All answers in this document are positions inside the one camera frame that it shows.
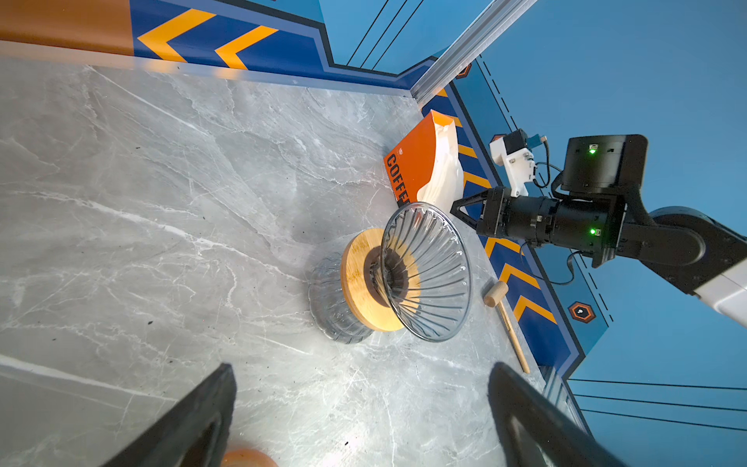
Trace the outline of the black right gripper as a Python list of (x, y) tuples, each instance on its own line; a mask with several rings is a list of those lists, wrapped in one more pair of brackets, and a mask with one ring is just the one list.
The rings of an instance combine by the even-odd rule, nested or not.
[[(648, 223), (641, 196), (647, 153), (641, 134), (575, 137), (550, 196), (512, 198), (508, 184), (455, 200), (451, 215), (485, 237), (578, 250), (599, 267), (615, 258), (624, 224)], [(465, 209), (473, 205), (482, 213)]]

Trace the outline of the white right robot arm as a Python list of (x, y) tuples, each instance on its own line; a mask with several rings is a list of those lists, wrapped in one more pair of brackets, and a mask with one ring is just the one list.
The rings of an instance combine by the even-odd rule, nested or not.
[(598, 268), (630, 258), (686, 295), (746, 323), (746, 239), (698, 210), (672, 206), (648, 212), (641, 190), (648, 140), (640, 134), (570, 139), (550, 196), (532, 197), (532, 154), (544, 136), (523, 130), (490, 143), (492, 161), (509, 184), (457, 200), (451, 214), (479, 235), (540, 247), (551, 244), (591, 259)]

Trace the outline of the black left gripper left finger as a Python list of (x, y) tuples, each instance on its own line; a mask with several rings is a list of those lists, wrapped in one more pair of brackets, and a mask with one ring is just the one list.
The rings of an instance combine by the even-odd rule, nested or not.
[(219, 466), (226, 452), (237, 382), (221, 364), (170, 411), (105, 464)]

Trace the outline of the grey glass dripper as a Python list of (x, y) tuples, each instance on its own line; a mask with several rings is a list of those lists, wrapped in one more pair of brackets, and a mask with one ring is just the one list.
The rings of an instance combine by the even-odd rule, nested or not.
[(390, 217), (373, 280), (394, 316), (420, 340), (448, 341), (467, 319), (470, 261), (455, 225), (433, 204), (407, 204)]

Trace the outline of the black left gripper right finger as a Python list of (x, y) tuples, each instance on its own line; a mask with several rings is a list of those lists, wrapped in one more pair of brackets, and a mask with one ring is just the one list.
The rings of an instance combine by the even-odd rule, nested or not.
[(494, 365), (487, 398), (508, 466), (622, 466), (509, 365)]

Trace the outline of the grey glass mug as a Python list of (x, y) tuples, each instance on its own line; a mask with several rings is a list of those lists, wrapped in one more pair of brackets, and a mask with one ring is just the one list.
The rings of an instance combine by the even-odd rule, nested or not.
[(331, 340), (342, 344), (359, 344), (373, 334), (354, 315), (344, 296), (340, 280), (342, 255), (324, 258), (309, 280), (309, 304), (316, 325)]

